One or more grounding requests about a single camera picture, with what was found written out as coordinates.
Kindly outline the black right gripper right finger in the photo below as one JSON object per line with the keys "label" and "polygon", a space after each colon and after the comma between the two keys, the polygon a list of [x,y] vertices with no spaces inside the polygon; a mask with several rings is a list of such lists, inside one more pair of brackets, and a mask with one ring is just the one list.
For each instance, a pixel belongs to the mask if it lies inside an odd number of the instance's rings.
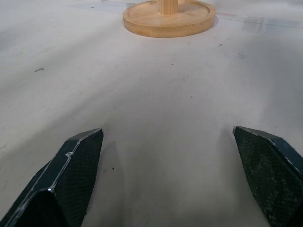
{"label": "black right gripper right finger", "polygon": [[283,138],[235,126],[246,180],[272,227],[303,225],[303,158]]}

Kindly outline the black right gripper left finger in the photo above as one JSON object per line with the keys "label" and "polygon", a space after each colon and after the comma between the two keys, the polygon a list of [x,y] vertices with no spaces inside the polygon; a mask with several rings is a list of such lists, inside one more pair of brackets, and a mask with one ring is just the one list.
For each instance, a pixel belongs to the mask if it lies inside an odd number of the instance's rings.
{"label": "black right gripper left finger", "polygon": [[2,227],[80,227],[94,189],[101,128],[65,141],[30,180],[0,221]]}

